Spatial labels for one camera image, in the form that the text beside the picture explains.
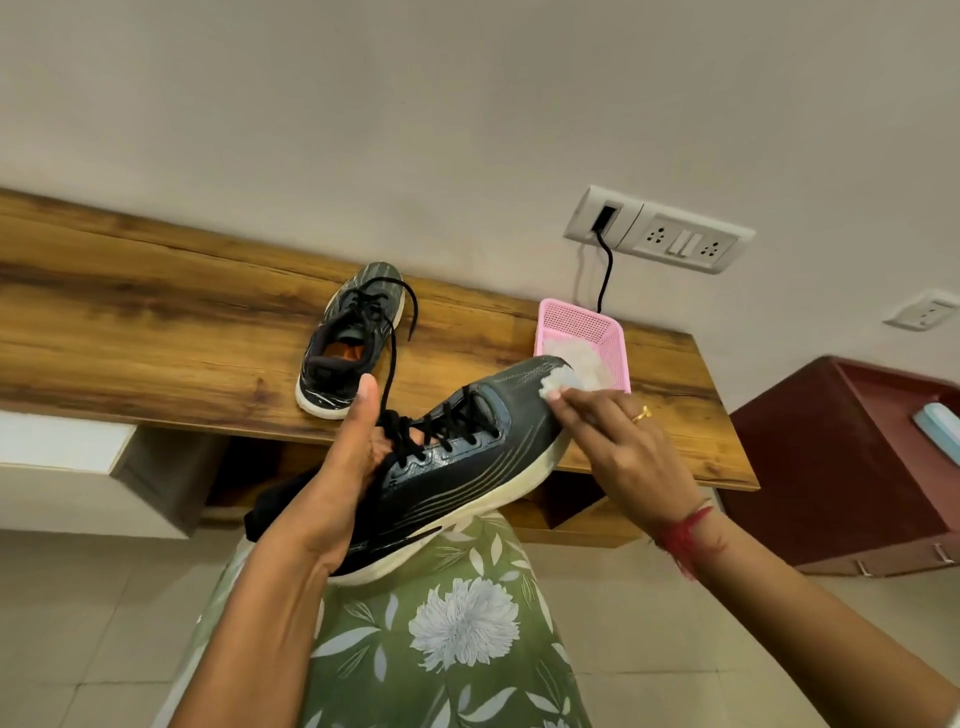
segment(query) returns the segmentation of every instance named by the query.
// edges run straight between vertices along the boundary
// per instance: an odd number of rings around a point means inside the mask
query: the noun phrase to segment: shoe insole
[[[347,361],[360,361],[362,355],[363,344],[352,346],[335,341],[332,344],[328,344],[324,349],[324,356],[336,356],[340,359],[346,359]]]

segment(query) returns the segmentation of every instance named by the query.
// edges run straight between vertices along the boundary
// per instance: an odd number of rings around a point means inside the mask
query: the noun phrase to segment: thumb
[[[373,375],[362,375],[347,418],[340,425],[326,461],[337,467],[366,467],[371,434],[380,416],[379,388]]]

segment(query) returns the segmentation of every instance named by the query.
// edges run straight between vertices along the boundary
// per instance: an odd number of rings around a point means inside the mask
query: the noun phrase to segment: pink plastic basket
[[[543,343],[556,339],[583,339],[600,354],[613,375],[613,386],[630,394],[630,369],[623,327],[610,316],[587,311],[573,303],[543,299],[537,316],[534,356],[543,353]]]

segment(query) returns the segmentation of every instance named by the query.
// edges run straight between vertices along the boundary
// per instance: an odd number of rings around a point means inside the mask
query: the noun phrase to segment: sneaker
[[[386,410],[381,424],[394,451],[357,508],[347,558],[331,582],[378,579],[444,528],[540,485],[570,441],[540,397],[540,380],[564,364],[557,356],[527,359],[463,387],[418,420]]]
[[[390,263],[371,263],[340,286],[303,355],[297,379],[300,409],[325,420],[343,420],[356,397],[360,376],[372,372],[389,338],[392,355],[383,392],[386,404],[396,370],[395,331],[403,316],[404,291],[414,305],[412,336],[417,296]]]

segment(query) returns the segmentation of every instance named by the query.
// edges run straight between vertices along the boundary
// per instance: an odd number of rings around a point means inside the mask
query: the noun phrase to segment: shoelace
[[[453,446],[450,445],[450,440],[458,437],[463,437],[471,445],[476,445],[477,440],[474,435],[478,432],[486,431],[493,437],[499,436],[496,425],[477,407],[469,387],[464,387],[461,392],[463,398],[455,405],[451,405],[448,401],[444,402],[443,411],[439,415],[435,417],[427,415],[416,425],[413,425],[413,420],[409,417],[400,417],[392,409],[381,412],[380,425],[383,427],[384,435],[394,444],[391,464],[398,462],[400,467],[404,468],[410,457],[416,457],[420,462],[426,460],[425,448],[432,444],[431,441],[440,443],[443,449],[452,452]],[[423,445],[410,437],[411,426],[423,433]]]
[[[407,341],[414,335],[414,329],[417,328],[417,317],[420,315],[420,307],[417,304],[417,294],[410,284],[405,280],[391,278],[390,276],[377,276],[366,280],[356,288],[350,288],[344,294],[344,298],[352,294],[352,300],[345,304],[345,308],[353,308],[361,316],[367,318],[374,324],[386,322],[390,328],[390,373],[387,374],[387,384],[383,388],[383,396],[380,398],[380,412],[387,409],[387,399],[390,397],[390,388],[394,384],[394,375],[396,374],[396,330],[394,329],[394,320],[383,310],[384,299],[388,298],[386,293],[367,293],[364,289],[371,283],[383,281],[385,283],[395,283],[403,286],[404,290],[410,294],[410,301],[414,305],[414,317],[410,322],[410,333],[407,335]]]

